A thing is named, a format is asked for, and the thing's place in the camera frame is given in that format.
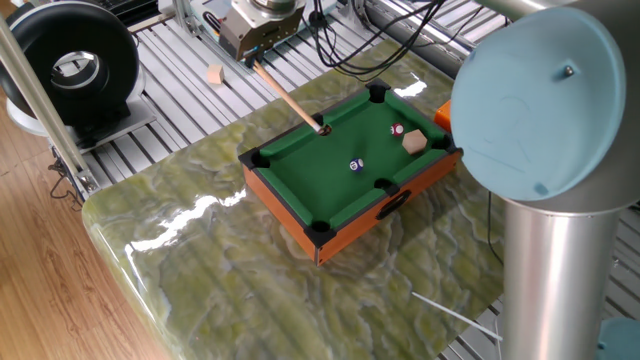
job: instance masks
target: red billiard ball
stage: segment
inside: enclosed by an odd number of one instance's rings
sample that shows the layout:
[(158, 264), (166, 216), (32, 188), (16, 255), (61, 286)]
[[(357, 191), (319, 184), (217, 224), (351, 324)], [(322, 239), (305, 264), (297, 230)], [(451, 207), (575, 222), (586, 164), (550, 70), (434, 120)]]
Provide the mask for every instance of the red billiard ball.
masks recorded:
[(395, 123), (391, 125), (391, 135), (393, 136), (401, 136), (404, 133), (404, 126), (400, 123)]

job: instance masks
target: pool cue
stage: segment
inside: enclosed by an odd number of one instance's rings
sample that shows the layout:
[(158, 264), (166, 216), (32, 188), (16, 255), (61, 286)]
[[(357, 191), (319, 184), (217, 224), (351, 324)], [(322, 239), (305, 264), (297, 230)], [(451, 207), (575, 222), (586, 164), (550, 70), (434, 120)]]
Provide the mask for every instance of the pool cue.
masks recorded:
[(289, 104), (289, 106), (295, 112), (297, 112), (298, 115), (300, 115), (300, 117), (304, 119), (304, 121), (306, 121), (307, 124), (309, 124), (309, 126), (311, 126), (316, 133), (321, 133), (323, 131), (322, 126), (320, 126), (315, 120), (313, 120), (313, 118), (309, 116), (306, 111), (304, 111), (304, 109), (300, 106), (300, 104), (298, 104), (297, 101), (293, 100), (291, 95), (289, 95), (289, 93), (276, 81), (276, 79), (271, 76), (271, 74), (267, 72), (265, 68), (262, 67), (262, 65), (260, 65), (259, 62), (255, 61), (253, 63), (253, 70), (255, 70), (255, 72), (257, 72), (258, 75), (260, 75), (260, 77), (263, 78), (264, 81), (267, 82), (267, 84), (269, 84), (269, 86), (271, 86), (278, 94), (280, 94), (284, 101), (286, 101), (287, 104)]

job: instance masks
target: black cable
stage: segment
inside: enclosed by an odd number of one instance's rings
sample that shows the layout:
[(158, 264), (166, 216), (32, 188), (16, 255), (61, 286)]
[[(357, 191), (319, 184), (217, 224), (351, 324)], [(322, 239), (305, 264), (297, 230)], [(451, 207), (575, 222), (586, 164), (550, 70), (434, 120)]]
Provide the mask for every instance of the black cable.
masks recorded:
[(478, 14), (480, 14), (480, 11), (482, 11), (482, 9), (484, 9), (484, 6), (480, 6), (480, 8), (478, 10), (476, 10), (476, 12), (467, 20), (465, 21), (464, 24), (462, 24), (462, 26), (458, 29), (458, 31), (456, 31), (455, 34), (453, 34), (452, 37), (449, 38), (449, 40), (445, 41), (445, 42), (430, 42), (430, 43), (426, 43), (426, 44), (421, 44), (421, 45), (416, 45), (415, 47), (427, 47), (427, 46), (431, 46), (431, 45), (447, 45), (450, 42), (453, 41), (453, 39), (455, 39), (456, 37), (458, 37), (458, 35), (460, 35), (460, 32), (462, 32), (462, 30), (469, 25), (469, 23), (471, 21), (473, 21), (473, 19), (475, 19), (476, 16), (478, 16)]
[[(331, 67), (331, 68), (337, 68), (337, 69), (341, 70), (342, 73), (345, 73), (345, 74), (350, 75), (350, 76), (358, 76), (358, 75), (370, 74), (370, 73), (375, 72), (377, 70), (380, 70), (380, 73), (381, 73), (381, 72), (385, 71), (386, 69), (388, 69), (395, 62), (400, 60), (400, 58), (402, 58), (402, 56), (404, 56), (409, 51), (409, 49), (411, 48), (413, 43), (415, 43), (415, 40), (420, 35), (421, 30), (433, 18), (433, 16), (436, 14), (437, 10), (440, 9), (442, 4), (444, 3), (444, 1), (445, 0), (433, 1), (433, 2), (431, 2), (431, 3), (429, 3), (429, 4), (425, 5), (425, 6), (422, 6), (422, 7), (418, 8), (415, 11), (409, 12), (409, 13), (407, 13), (405, 15), (402, 15), (402, 16), (399, 16), (399, 17), (393, 19), (392, 21), (387, 23), (383, 28), (381, 28), (378, 32), (376, 32), (362, 46), (360, 46), (353, 53), (351, 53), (350, 55), (348, 55), (348, 56), (346, 56), (344, 58), (341, 58), (340, 56), (335, 56), (335, 59), (334, 59), (333, 56), (329, 56), (329, 51), (324, 49), (324, 47), (320, 43), (321, 34), (320, 34), (319, 29), (317, 28), (318, 25), (319, 25), (318, 22), (312, 23), (311, 24), (312, 26), (309, 26), (306, 23), (306, 19), (303, 19), (303, 20), (305, 22), (305, 25), (309, 27), (309, 30), (310, 30), (310, 32), (311, 32), (311, 34), (313, 36), (313, 39), (316, 42), (316, 48), (317, 48), (318, 56), (319, 56), (320, 60), (322, 61), (322, 63), (325, 66)], [(314, 6), (315, 6), (315, 10), (319, 11), (319, 13), (316, 13), (316, 16), (320, 16), (318, 14), (322, 14), (321, 13), (323, 11), (322, 10), (322, 4), (320, 3), (319, 0), (314, 0)], [(416, 14), (419, 14), (424, 10), (427, 10), (427, 12), (426, 12), (426, 14), (424, 16), (423, 22), (420, 24), (419, 29), (407, 41), (405, 41), (405, 43), (403, 43), (401, 45), (401, 47), (397, 51), (395, 51), (393, 54), (391, 54), (387, 59), (385, 59), (384, 61), (380, 62), (378, 65), (373, 66), (373, 67), (361, 67), (361, 66), (357, 66), (357, 65), (349, 63), (349, 60), (351, 60), (354, 56), (356, 56), (360, 52), (362, 52), (369, 44), (371, 44), (371, 42), (373, 42), (373, 40), (378, 38), (382, 33), (384, 33), (384, 31), (386, 31), (392, 25), (394, 25), (395, 23), (397, 23), (399, 21), (405, 20), (405, 19), (407, 19), (407, 18), (409, 18), (411, 16), (415, 16)], [(334, 54), (335, 53), (335, 45), (332, 46), (331, 39), (329, 39), (328, 33), (326, 32), (326, 29), (330, 28), (330, 26), (326, 22), (319, 22), (319, 23), (324, 28), (326, 42), (329, 44), (329, 46), (330, 46), (330, 48), (332, 50), (331, 53)]]
[(489, 204), (487, 205), (487, 242), (489, 243), (489, 248), (491, 249), (493, 256), (498, 259), (500, 265), (504, 266), (504, 262), (500, 256), (498, 256), (498, 253), (496, 253), (493, 249), (493, 245), (491, 244), (491, 191), (489, 191)]
[[(315, 17), (312, 19), (310, 17), (311, 24), (307, 23), (307, 20), (303, 18), (303, 22), (305, 26), (309, 28), (311, 32), (312, 38), (316, 45), (316, 51), (318, 53), (318, 57), (323, 65), (333, 68), (341, 74), (348, 75), (354, 77), (362, 82), (368, 82), (373, 80), (374, 78), (380, 76), (383, 72), (389, 69), (393, 64), (398, 62), (404, 55), (406, 55), (412, 48), (415, 47), (426, 47), (431, 45), (445, 45), (453, 41), (460, 32), (484, 9), (484, 6), (481, 6), (476, 10), (476, 12), (469, 18), (467, 21), (457, 30), (457, 32), (446, 42), (430, 42), (427, 44), (414, 46), (415, 42), (418, 40), (420, 35), (422, 34), (422, 30), (424, 27), (431, 21), (438, 10), (442, 7), (446, 0), (432, 0), (430, 3), (416, 9), (415, 11), (409, 12), (405, 15), (398, 16), (397, 18), (391, 20), (384, 27), (379, 29), (374, 35), (367, 40), (362, 46), (354, 50), (351, 54), (342, 57), (336, 51), (336, 42), (337, 42), (337, 34), (335, 30), (328, 24), (326, 19), (324, 19), (322, 3), (320, 0), (314, 0), (314, 10)], [(399, 21), (406, 20), (412, 16), (418, 15), (422, 12), (424, 13), (422, 22), (418, 26), (418, 29), (404, 42), (401, 44), (400, 48), (398, 48), (393, 54), (387, 57), (385, 60), (381, 61), (375, 66), (364, 67), (352, 64), (350, 60), (354, 58), (356, 55), (360, 54), (367, 46), (369, 46), (376, 38), (380, 37), (386, 30), (388, 30), (391, 26), (396, 24)], [(368, 28), (366, 21), (364, 21), (356, 11), (356, 15), (358, 15), (358, 20)], [(322, 45), (322, 41), (328, 44), (328, 50)], [(367, 79), (363, 79), (360, 76), (374, 74)]]
[(67, 192), (64, 195), (54, 195), (54, 192), (58, 189), (58, 187), (62, 183), (62, 180), (67, 178), (66, 170), (64, 168), (64, 165), (62, 165), (62, 161), (60, 159), (56, 159), (56, 162), (52, 165), (49, 165), (47, 169), (55, 171), (58, 173), (58, 175), (60, 175), (60, 178), (58, 179), (58, 181), (56, 181), (55, 185), (53, 185), (53, 188), (49, 192), (49, 196), (51, 196), (52, 199), (56, 199), (56, 200), (61, 200), (61, 199), (66, 199), (67, 197), (71, 197), (71, 199), (73, 200), (73, 202), (71, 203), (71, 210), (76, 212), (81, 211), (82, 202), (79, 199), (77, 190), (75, 191), (75, 194), (67, 190)]

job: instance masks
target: light blue robot joint cap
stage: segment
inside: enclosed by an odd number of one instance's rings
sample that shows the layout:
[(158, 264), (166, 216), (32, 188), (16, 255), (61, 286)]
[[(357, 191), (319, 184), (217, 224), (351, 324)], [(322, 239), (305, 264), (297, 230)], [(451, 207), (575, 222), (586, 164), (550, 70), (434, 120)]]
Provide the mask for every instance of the light blue robot joint cap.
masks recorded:
[(485, 39), (454, 83), (451, 127), (463, 162), (490, 191), (544, 200), (600, 163), (625, 104), (608, 30), (578, 9), (529, 15)]

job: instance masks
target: green felt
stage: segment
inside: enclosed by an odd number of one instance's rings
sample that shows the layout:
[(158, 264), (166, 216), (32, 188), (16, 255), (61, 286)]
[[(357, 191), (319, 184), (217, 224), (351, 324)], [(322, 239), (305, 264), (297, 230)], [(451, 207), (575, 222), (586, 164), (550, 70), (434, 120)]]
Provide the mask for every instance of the green felt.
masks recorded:
[[(329, 136), (304, 126), (260, 151), (270, 167), (258, 171), (306, 225), (340, 226), (384, 195), (374, 187), (377, 179), (398, 184), (445, 153), (431, 149), (445, 134), (391, 92), (381, 104), (363, 92), (325, 114), (324, 121), (333, 128)], [(391, 135), (396, 122), (405, 134), (422, 131), (428, 139), (425, 151), (409, 155), (402, 136)], [(349, 168), (354, 158), (363, 160), (362, 171)]]

